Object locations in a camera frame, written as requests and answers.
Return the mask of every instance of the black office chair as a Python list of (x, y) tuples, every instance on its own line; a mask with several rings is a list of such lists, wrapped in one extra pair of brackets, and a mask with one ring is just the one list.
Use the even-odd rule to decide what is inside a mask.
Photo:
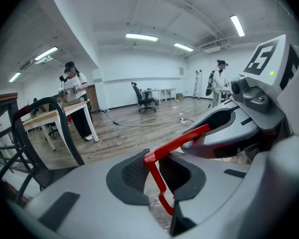
[(139, 89), (136, 87), (136, 83), (135, 83), (135, 82), (131, 82), (131, 84), (132, 84), (133, 89), (135, 90), (135, 93), (136, 93), (137, 97), (138, 97), (138, 104), (139, 104), (139, 105), (144, 105), (144, 106), (145, 106), (145, 107), (139, 109), (139, 112), (140, 112), (141, 110), (144, 110), (143, 113), (145, 114), (145, 111), (146, 111), (146, 110), (153, 110), (153, 111), (156, 113), (156, 108), (155, 108), (155, 107), (150, 107), (150, 106), (149, 106), (150, 103), (155, 102), (155, 99), (154, 99), (154, 98), (149, 98), (149, 92), (150, 92), (150, 91), (146, 92), (146, 93), (145, 93), (145, 98), (142, 99), (142, 95), (141, 95)]

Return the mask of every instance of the ceiling light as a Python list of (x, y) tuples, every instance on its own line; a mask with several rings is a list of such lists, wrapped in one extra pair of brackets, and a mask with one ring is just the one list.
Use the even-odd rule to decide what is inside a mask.
[(231, 16), (230, 18), (233, 21), (233, 23), (238, 31), (239, 36), (245, 36), (244, 30), (239, 22), (238, 17), (235, 15), (235, 16)]
[(174, 46), (175, 46), (175, 47), (178, 47), (178, 48), (181, 48), (181, 49), (183, 49), (183, 50), (193, 51), (192, 48), (189, 48), (189, 47), (187, 47), (187, 46), (181, 45), (181, 44), (179, 44), (179, 43), (174, 44)]
[(133, 39), (142, 39), (142, 40), (148, 40), (148, 41), (157, 41), (157, 37), (148, 36), (148, 35), (142, 35), (142, 34), (126, 34), (126, 38), (133, 38)]
[(12, 78), (11, 80), (9, 80), (9, 82), (13, 82), (16, 78), (18, 78), (20, 76), (20, 72), (17, 72)]
[(56, 51), (56, 50), (58, 50), (58, 48), (57, 48), (57, 47), (53, 47), (52, 49), (49, 49), (48, 51), (42, 53), (40, 56), (37, 56), (37, 57), (35, 58), (35, 60), (38, 61), (38, 60), (40, 60), (41, 58), (46, 57), (47, 55), (51, 54), (52, 52), (54, 52), (54, 51)]
[(50, 60), (52, 60), (52, 57), (51, 56), (47, 56), (47, 57), (41, 58), (40, 60), (36, 61), (35, 64), (40, 64), (40, 63), (43, 63), (43, 62), (47, 63)]

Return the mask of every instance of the fluorescent light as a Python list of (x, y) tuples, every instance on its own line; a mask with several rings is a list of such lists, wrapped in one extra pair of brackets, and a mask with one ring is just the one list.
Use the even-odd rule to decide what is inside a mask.
[(16, 78), (18, 78), (20, 76), (20, 72), (17, 72), (12, 78), (11, 80), (9, 80), (9, 82), (13, 82)]
[(244, 30), (239, 22), (238, 17), (235, 15), (235, 16), (231, 16), (230, 18), (233, 21), (233, 23), (238, 31), (239, 36), (245, 36)]
[(133, 39), (142, 39), (142, 40), (148, 40), (148, 41), (157, 41), (157, 37), (148, 36), (148, 35), (142, 35), (142, 34), (126, 34), (126, 38), (133, 38)]
[(181, 49), (183, 49), (183, 50), (193, 51), (192, 48), (189, 48), (189, 47), (187, 47), (187, 46), (181, 45), (181, 44), (179, 44), (179, 43), (174, 44), (174, 46), (175, 46), (175, 47), (178, 47), (178, 48), (181, 48)]
[(37, 57), (35, 58), (35, 60), (38, 61), (38, 60), (40, 60), (41, 58), (44, 58), (45, 56), (51, 54), (52, 52), (54, 52), (54, 51), (56, 51), (56, 50), (58, 50), (58, 48), (57, 48), (57, 47), (53, 47), (52, 49), (49, 49), (48, 51), (42, 53), (40, 56), (37, 56)]

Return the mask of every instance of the red bar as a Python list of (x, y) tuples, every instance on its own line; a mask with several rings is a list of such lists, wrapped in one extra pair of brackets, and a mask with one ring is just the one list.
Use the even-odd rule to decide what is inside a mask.
[(27, 106), (21, 108), (19, 111), (15, 112), (13, 114), (13, 119), (17, 120), (17, 119), (21, 118), (22, 116), (27, 115), (28, 113), (30, 113), (29, 105), (27, 105)]
[(168, 204), (164, 196), (164, 193), (166, 192), (166, 185), (155, 165), (155, 162), (168, 156), (171, 151), (181, 147), (184, 143), (197, 140), (202, 134), (208, 131), (210, 131), (210, 128), (209, 125), (207, 124), (195, 128), (177, 137), (176, 139), (164, 144), (163, 146), (157, 148), (155, 151), (146, 154), (144, 157), (144, 163), (148, 167), (150, 173), (152, 174), (159, 188), (160, 194), (158, 196), (158, 199), (160, 200), (161, 204), (163, 205), (163, 207), (165, 208), (165, 210), (169, 215), (173, 215), (174, 208)]

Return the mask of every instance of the table leg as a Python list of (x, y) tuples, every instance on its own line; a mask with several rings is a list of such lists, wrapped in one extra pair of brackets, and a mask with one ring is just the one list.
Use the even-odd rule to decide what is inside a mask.
[(49, 137), (49, 134), (48, 134), (48, 132), (47, 132), (47, 130), (46, 130), (46, 128), (45, 128), (45, 125), (42, 125), (41, 128), (42, 128), (42, 131), (43, 131), (43, 133), (44, 133), (44, 136), (45, 136), (45, 138), (47, 139), (48, 143), (50, 144), (51, 148), (52, 148), (53, 150), (56, 150), (56, 148), (55, 148), (53, 142), (51, 141), (51, 138)]
[(87, 106), (84, 106), (83, 109), (84, 109), (84, 113), (85, 113), (86, 120), (88, 121), (90, 130), (91, 130), (92, 136), (93, 136), (93, 138), (94, 138), (94, 141), (97, 142), (97, 141), (99, 141), (99, 138), (98, 138), (98, 136), (96, 135), (95, 129), (94, 129), (94, 127), (93, 127), (93, 123), (92, 123), (92, 120), (91, 120), (91, 117), (90, 117), (90, 114), (89, 114), (88, 107), (87, 107)]
[(221, 96), (222, 96), (222, 92), (219, 91), (219, 95), (218, 95), (218, 104), (220, 105), (221, 104)]
[(62, 138), (65, 146), (68, 148), (69, 152), (71, 153), (68, 145), (66, 144), (66, 141), (65, 141), (65, 138), (64, 138), (64, 135), (63, 135), (63, 131), (62, 131), (62, 127), (61, 127), (61, 122), (60, 122), (60, 117), (59, 116), (57, 116), (57, 119), (55, 120), (55, 125), (56, 125), (56, 127), (57, 127), (57, 129), (59, 131), (59, 134), (60, 134), (60, 136), (61, 136), (61, 138)]

